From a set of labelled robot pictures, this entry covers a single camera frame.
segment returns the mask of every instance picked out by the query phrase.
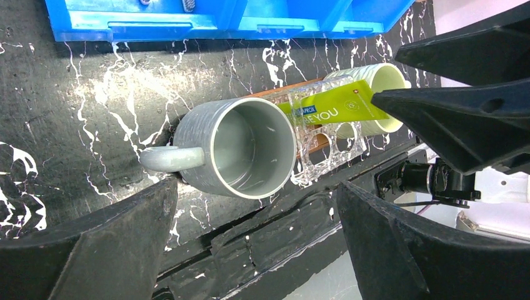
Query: mug rim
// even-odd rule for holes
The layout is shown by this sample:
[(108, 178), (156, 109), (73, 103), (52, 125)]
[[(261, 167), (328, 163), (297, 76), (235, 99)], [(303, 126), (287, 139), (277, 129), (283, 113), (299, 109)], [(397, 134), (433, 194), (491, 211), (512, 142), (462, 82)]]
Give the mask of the mug rim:
[(279, 184), (278, 187), (275, 187), (273, 191), (270, 191), (268, 192), (267, 194), (263, 194), (263, 195), (259, 195), (259, 196), (252, 196), (252, 195), (248, 195), (248, 194), (244, 194), (242, 192), (239, 192), (238, 190), (234, 189), (233, 187), (231, 187), (227, 182), (226, 180), (224, 180), (224, 178), (221, 176), (221, 173), (219, 172), (219, 170), (217, 169), (217, 164), (216, 164), (216, 160), (215, 160), (215, 155), (214, 155), (214, 141), (215, 141), (215, 138), (217, 136), (217, 129), (219, 128), (219, 125), (221, 124), (221, 122), (223, 121), (224, 117), (230, 112), (232, 111), (235, 107), (239, 106), (240, 104), (242, 103), (248, 103), (248, 102), (259, 102), (259, 103), (264, 103), (264, 104), (267, 104), (268, 106), (274, 108), (275, 111), (277, 111), (281, 116), (282, 118), (285, 120), (286, 124), (289, 126), (289, 131), (291, 133), (291, 137), (292, 137), (292, 144), (293, 144), (293, 149), (292, 149), (292, 159), (291, 159), (291, 168), (290, 170), (292, 171), (294, 169), (294, 163), (296, 162), (296, 137), (294, 135), (294, 131), (293, 131), (293, 127), (291, 126), (291, 122), (289, 122), (289, 119), (287, 118), (287, 116), (281, 111), (281, 109), (279, 109), (275, 104), (265, 100), (265, 99), (261, 99), (261, 98), (258, 98), (258, 97), (245, 97), (245, 98), (240, 98), (238, 99), (237, 101), (234, 101), (232, 102), (226, 109), (223, 110), (223, 112), (219, 115), (219, 117), (217, 118), (216, 120), (216, 123), (213, 127), (213, 131), (212, 131), (212, 136), (210, 138), (210, 148), (209, 148), (209, 151), (211, 153), (211, 162), (212, 162), (212, 166), (213, 166), (213, 169), (214, 169), (214, 172), (215, 172), (215, 175), (217, 176), (217, 178), (219, 178), (221, 184), (228, 190), (230, 191), (230, 193), (233, 193), (234, 195), (236, 196), (239, 196), (239, 197), (242, 197), (242, 198), (246, 198), (246, 199), (252, 199), (252, 200), (255, 200), (255, 199), (262, 199), (262, 198), (265, 198), (265, 197), (269, 197), (270, 195), (276, 193), (277, 191), (279, 191), (286, 183), (287, 181), (289, 180), (289, 178), (291, 177), (290, 175), (286, 176), (284, 178), (284, 180), (282, 181), (281, 184)]

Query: light green cup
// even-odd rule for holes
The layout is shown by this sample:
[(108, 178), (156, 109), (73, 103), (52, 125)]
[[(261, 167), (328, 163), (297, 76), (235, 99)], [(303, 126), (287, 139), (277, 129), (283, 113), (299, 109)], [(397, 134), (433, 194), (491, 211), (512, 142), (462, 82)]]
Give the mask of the light green cup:
[[(343, 75), (350, 75), (356, 81), (361, 79), (366, 80), (374, 93), (385, 91), (387, 89), (411, 88), (411, 83), (405, 80), (398, 67), (389, 63), (372, 64), (364, 67), (340, 70), (328, 74), (326, 78)], [(376, 136), (378, 134), (395, 133), (401, 128), (401, 126), (403, 126), (403, 123), (392, 116), (383, 120), (361, 121), (361, 135)]]

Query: blue label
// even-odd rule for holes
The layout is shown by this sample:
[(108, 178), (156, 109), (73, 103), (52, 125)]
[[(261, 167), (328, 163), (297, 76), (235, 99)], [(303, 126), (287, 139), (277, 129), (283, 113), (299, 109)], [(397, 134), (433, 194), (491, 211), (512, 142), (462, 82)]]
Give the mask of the blue label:
[(314, 114), (314, 113), (316, 113), (316, 108), (314, 107), (314, 105), (303, 107), (303, 109), (304, 109), (304, 114)]

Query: mug handle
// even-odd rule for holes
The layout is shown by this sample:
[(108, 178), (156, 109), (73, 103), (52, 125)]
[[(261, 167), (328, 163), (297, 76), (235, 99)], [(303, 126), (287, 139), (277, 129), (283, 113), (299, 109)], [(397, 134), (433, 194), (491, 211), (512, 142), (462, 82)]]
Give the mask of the mug handle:
[(146, 148), (140, 153), (140, 163), (146, 169), (169, 173), (202, 166), (206, 160), (201, 147), (165, 146)]

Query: pink wall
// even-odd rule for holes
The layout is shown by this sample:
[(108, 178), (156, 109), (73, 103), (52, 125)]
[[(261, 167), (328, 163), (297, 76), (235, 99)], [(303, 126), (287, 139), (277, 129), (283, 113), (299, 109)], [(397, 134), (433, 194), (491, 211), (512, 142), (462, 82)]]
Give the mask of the pink wall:
[[(462, 28), (507, 11), (528, 0), (433, 0), (436, 34)], [(442, 78), (442, 86), (465, 86)]]

